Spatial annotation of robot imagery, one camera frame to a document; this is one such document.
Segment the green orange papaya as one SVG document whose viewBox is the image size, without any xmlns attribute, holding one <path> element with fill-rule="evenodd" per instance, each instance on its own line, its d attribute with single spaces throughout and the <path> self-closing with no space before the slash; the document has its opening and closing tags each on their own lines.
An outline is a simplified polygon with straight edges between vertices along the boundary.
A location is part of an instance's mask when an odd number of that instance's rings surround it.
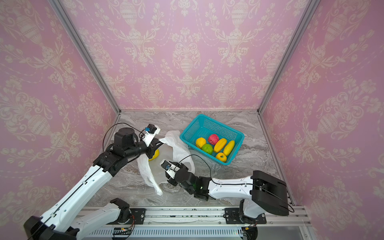
<svg viewBox="0 0 384 240">
<path fill-rule="evenodd" d="M 155 151 L 153 157 L 151 159 L 149 159 L 149 161 L 155 160 L 159 155 L 160 155 L 160 151 L 159 151 L 159 149 L 157 149 Z"/>
</svg>

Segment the white plastic bag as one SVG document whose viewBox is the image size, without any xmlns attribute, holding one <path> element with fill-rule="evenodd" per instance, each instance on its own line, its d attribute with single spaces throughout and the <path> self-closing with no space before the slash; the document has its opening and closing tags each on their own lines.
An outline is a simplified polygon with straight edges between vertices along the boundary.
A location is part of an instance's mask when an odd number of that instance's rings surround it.
<svg viewBox="0 0 384 240">
<path fill-rule="evenodd" d="M 137 159 L 138 168 L 145 183 L 155 189 L 155 193 L 159 196 L 163 194 L 160 184 L 166 183 L 166 171 L 161 167 L 161 163 L 166 160 L 168 162 L 181 161 L 190 172 L 195 172 L 195 165 L 190 156 L 187 144 L 180 139 L 179 131 L 169 131 L 165 137 L 160 139 L 163 143 L 159 147 L 159 156 L 150 160 L 147 155 L 142 155 Z"/>
</svg>

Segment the green fruit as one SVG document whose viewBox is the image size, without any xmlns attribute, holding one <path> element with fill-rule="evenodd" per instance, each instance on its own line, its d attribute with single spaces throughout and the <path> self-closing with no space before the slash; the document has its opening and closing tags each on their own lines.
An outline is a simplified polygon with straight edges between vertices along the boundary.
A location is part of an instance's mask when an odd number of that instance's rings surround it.
<svg viewBox="0 0 384 240">
<path fill-rule="evenodd" d="M 202 146 L 202 151 L 204 151 L 208 155 L 212 155 L 213 152 L 214 152 L 214 149 L 213 149 L 212 145 L 205 144 L 205 145 Z"/>
</svg>

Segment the yellow bell pepper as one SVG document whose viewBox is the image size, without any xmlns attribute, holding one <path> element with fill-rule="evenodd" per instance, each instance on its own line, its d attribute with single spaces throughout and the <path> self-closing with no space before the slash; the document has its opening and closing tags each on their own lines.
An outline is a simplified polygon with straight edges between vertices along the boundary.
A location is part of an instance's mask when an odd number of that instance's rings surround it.
<svg viewBox="0 0 384 240">
<path fill-rule="evenodd" d="M 218 159 L 219 161 L 221 161 L 223 163 L 227 162 L 227 156 L 224 153 L 222 153 L 222 152 L 217 153 L 216 159 Z"/>
</svg>

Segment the orange yellow mango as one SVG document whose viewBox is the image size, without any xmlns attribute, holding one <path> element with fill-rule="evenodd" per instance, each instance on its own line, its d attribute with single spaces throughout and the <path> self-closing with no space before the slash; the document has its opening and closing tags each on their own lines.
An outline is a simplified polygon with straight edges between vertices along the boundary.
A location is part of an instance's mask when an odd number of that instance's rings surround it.
<svg viewBox="0 0 384 240">
<path fill-rule="evenodd" d="M 227 140 L 222 138 L 217 141 L 217 143 L 214 146 L 214 152 L 219 153 L 227 144 Z"/>
</svg>

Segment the pink fruit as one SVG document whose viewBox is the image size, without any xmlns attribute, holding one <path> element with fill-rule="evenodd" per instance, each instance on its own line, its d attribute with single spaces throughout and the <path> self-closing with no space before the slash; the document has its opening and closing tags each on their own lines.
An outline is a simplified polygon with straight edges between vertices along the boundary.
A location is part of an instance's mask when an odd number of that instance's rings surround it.
<svg viewBox="0 0 384 240">
<path fill-rule="evenodd" d="M 212 134 L 208 138 L 209 144 L 211 144 L 213 146 L 216 145 L 219 140 L 220 140 L 220 138 L 216 134 Z"/>
</svg>

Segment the yellow bumpy long fruit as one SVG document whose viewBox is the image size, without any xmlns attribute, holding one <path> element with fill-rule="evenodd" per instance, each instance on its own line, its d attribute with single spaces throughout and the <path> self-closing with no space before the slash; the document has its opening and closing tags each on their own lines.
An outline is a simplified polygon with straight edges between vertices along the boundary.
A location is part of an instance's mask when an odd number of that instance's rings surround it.
<svg viewBox="0 0 384 240">
<path fill-rule="evenodd" d="M 228 142 L 228 144 L 225 146 L 223 150 L 223 154 L 228 157 L 231 154 L 232 150 L 234 149 L 235 144 L 236 144 L 235 141 Z"/>
</svg>

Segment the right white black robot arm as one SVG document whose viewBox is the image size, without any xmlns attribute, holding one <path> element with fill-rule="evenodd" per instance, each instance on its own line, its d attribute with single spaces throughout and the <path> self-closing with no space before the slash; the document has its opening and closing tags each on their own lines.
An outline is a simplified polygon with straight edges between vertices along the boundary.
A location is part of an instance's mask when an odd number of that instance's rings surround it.
<svg viewBox="0 0 384 240">
<path fill-rule="evenodd" d="M 181 163 L 165 161 L 162 168 L 168 183 L 197 199 L 240 198 L 241 223 L 255 225 L 257 217 L 265 213 L 283 217 L 290 213 L 286 183 L 262 171 L 253 171 L 251 176 L 240 179 L 221 180 L 197 177 Z"/>
</svg>

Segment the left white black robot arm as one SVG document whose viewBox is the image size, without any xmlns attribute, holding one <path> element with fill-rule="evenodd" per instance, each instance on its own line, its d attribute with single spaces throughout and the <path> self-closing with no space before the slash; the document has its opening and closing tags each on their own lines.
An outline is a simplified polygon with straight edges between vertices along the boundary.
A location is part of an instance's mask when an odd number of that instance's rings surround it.
<svg viewBox="0 0 384 240">
<path fill-rule="evenodd" d="M 160 130 L 158 126 L 149 124 L 138 136 L 131 126 L 119 129 L 114 142 L 94 160 L 86 174 L 61 200 L 40 217 L 27 219 L 24 230 L 28 239 L 81 240 L 106 224 L 134 222 L 130 205 L 119 198 L 81 219 L 76 217 L 93 195 L 123 167 L 141 156 L 154 156 L 163 144 L 156 138 Z"/>
</svg>

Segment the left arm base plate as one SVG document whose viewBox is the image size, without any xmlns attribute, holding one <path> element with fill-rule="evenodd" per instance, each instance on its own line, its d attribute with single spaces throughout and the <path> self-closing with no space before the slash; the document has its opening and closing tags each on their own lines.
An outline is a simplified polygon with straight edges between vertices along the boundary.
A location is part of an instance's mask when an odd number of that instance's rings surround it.
<svg viewBox="0 0 384 240">
<path fill-rule="evenodd" d="M 143 225 L 146 215 L 145 208 L 133 208 L 129 210 L 122 210 L 117 222 L 125 225 Z"/>
</svg>

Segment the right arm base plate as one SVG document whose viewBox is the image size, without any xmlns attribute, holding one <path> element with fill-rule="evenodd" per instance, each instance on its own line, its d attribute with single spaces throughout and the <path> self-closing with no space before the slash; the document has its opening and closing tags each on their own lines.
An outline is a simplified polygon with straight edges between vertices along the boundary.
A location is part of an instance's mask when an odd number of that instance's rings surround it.
<svg viewBox="0 0 384 240">
<path fill-rule="evenodd" d="M 225 218 L 227 225 L 265 225 L 267 223 L 265 214 L 260 214 L 253 219 L 241 214 L 239 208 L 225 208 L 223 217 Z"/>
</svg>

